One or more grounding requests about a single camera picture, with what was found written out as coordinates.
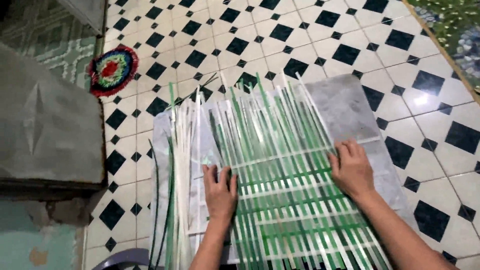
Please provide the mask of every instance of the weaving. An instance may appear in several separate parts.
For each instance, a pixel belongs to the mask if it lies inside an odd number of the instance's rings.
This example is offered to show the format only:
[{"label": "weaving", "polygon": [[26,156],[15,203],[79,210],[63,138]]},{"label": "weaving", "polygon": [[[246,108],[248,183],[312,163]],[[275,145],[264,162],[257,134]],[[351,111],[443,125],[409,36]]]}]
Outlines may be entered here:
[{"label": "weaving", "polygon": [[[220,165],[239,175],[226,245],[240,269],[392,268],[365,218],[331,179],[332,139],[310,94],[303,83],[293,88],[284,81],[284,88],[265,92],[257,76],[258,94],[237,98],[230,88],[232,100],[213,109],[202,109],[200,98],[173,109],[167,269],[187,269],[196,251],[188,238],[189,189],[182,190],[190,173],[175,160],[188,160],[200,117],[210,123]],[[253,90],[251,83],[236,86]]]}]

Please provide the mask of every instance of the round rug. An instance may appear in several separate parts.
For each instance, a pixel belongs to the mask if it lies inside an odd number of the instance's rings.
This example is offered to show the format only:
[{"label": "round rug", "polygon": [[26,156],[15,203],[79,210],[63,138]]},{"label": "round rug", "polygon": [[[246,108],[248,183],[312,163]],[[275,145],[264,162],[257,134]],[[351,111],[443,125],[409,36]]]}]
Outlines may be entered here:
[{"label": "round rug", "polygon": [[90,62],[92,78],[90,92],[96,97],[107,97],[122,90],[135,76],[137,54],[129,47],[118,46]]}]

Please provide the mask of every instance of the red center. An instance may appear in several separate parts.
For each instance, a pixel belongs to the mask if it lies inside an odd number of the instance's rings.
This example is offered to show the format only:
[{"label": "red center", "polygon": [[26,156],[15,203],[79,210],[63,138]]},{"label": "red center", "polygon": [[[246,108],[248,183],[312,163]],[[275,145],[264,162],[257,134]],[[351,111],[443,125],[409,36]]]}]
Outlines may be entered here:
[{"label": "red center", "polygon": [[102,77],[112,76],[117,71],[118,63],[110,61],[102,70]]}]

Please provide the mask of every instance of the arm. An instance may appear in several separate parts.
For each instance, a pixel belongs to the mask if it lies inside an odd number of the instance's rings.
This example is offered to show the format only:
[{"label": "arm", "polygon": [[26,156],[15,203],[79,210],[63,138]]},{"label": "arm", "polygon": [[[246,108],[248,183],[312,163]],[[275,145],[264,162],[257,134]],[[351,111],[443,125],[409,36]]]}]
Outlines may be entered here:
[{"label": "arm", "polygon": [[338,159],[329,154],[332,177],[368,217],[401,270],[457,270],[432,250],[385,203],[373,186],[373,171],[363,147],[354,140],[335,143]]},{"label": "arm", "polygon": [[210,221],[197,254],[195,254],[190,265],[190,270],[211,270],[220,267],[223,241],[225,240],[238,199],[237,176],[233,175],[228,180],[230,167],[222,169],[218,183],[215,181],[216,165],[210,168],[203,165],[203,171],[205,201]]}]

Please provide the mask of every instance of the hand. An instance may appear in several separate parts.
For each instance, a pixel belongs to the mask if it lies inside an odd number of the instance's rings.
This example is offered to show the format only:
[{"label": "hand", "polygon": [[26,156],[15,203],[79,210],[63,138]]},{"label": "hand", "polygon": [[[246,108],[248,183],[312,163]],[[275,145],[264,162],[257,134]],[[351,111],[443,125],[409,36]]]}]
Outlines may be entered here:
[{"label": "hand", "polygon": [[237,175],[229,179],[230,167],[224,167],[220,172],[220,180],[216,179],[216,165],[210,168],[203,165],[205,201],[207,202],[210,222],[215,226],[227,228],[237,206]]},{"label": "hand", "polygon": [[336,142],[335,148],[340,160],[334,154],[328,154],[335,184],[357,202],[363,197],[375,194],[373,170],[365,149],[354,139]]}]

